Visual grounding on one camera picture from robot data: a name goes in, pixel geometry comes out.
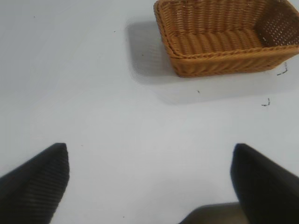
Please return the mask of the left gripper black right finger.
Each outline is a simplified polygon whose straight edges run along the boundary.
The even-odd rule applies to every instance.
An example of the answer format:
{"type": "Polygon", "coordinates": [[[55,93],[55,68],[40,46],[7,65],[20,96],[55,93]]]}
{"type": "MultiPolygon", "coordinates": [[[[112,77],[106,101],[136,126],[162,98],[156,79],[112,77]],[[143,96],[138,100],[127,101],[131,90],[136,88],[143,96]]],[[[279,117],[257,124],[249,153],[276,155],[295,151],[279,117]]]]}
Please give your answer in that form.
{"type": "Polygon", "coordinates": [[[251,224],[299,222],[298,176],[243,143],[234,148],[230,175],[251,224]]]}

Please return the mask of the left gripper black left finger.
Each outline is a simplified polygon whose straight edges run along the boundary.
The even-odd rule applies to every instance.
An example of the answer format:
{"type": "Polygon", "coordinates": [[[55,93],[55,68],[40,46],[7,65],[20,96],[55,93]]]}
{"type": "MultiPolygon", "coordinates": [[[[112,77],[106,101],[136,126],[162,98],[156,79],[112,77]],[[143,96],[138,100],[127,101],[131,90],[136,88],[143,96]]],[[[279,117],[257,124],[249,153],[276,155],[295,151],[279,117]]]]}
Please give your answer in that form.
{"type": "Polygon", "coordinates": [[[2,224],[49,224],[70,178],[67,146],[55,143],[0,179],[2,224]]]}

